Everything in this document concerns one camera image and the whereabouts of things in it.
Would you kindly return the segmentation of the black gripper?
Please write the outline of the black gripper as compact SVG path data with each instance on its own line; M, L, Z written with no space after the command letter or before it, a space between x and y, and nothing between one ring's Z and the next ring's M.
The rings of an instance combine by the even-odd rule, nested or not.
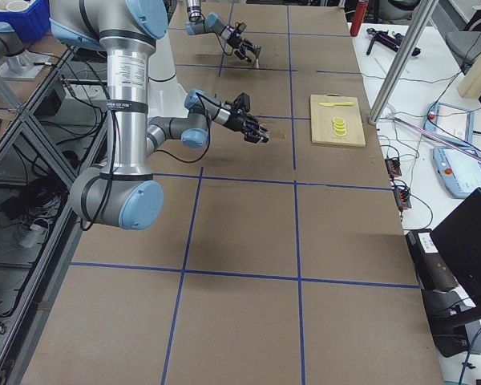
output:
M257 141L259 135L266 135L268 133L268 130L264 124L260 123L258 118L236 107L231 108L224 126L231 131L243 133L244 140L253 144L259 143Z
M243 39L242 32L239 30L228 30L226 43L240 61L252 63L253 59L250 54L259 55L261 53L261 46L252 43L247 38Z

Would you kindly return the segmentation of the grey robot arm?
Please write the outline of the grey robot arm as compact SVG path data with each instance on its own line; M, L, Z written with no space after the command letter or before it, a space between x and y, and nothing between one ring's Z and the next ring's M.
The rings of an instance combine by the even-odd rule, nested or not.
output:
M189 35L214 34L226 56L235 55L240 61L259 66L261 46L242 36L247 27L244 22L232 26L215 12L204 17L200 0L187 0L185 3L188 16L186 31Z
M61 43L107 54L107 156L83 171L70 192L84 221L126 230L151 226L164 192L146 160L168 140L200 148L219 124L248 142L267 141L248 95L222 102L180 86L164 2L53 1L50 20Z

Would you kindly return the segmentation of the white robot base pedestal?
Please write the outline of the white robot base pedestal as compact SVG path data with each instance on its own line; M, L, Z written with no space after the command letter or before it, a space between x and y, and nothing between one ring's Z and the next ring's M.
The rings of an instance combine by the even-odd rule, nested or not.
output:
M186 117L187 92L177 79L169 33L156 42L148 63L148 116Z

